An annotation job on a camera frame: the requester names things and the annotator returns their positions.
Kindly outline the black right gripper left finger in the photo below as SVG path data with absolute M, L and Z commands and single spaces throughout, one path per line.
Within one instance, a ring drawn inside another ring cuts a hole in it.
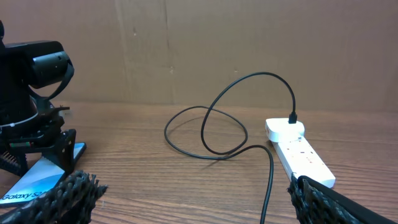
M 1 224 L 88 224 L 108 189 L 94 174 L 78 170 L 29 203 L 1 215 Z

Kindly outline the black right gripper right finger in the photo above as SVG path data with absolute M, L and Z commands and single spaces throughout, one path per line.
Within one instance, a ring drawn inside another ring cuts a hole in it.
M 306 175 L 292 175 L 287 191 L 301 224 L 397 224 Z

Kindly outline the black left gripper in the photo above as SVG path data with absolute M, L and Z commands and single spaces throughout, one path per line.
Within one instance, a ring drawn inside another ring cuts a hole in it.
M 33 125 L 1 128 L 1 169 L 26 174 L 29 170 L 26 155 L 41 153 L 67 174 L 72 173 L 76 130 L 62 131 L 65 121 L 59 112 L 65 110 L 69 107 L 50 108 L 39 114 Z

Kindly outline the Galaxy S24 smartphone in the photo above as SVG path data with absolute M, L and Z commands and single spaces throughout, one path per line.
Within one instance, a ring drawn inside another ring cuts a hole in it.
M 1 156 L 1 169 L 21 177 L 1 197 L 1 207 L 23 205 L 54 188 L 69 175 L 85 149 L 84 142 L 76 142 L 57 152 L 45 152 L 30 169 L 13 156 Z

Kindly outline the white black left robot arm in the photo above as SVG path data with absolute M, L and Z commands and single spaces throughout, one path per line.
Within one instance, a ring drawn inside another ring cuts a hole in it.
M 58 41 L 1 44 L 1 169 L 22 177 L 29 170 L 26 155 L 40 153 L 73 172 L 76 131 L 62 130 L 66 107 L 50 101 L 74 72 Z

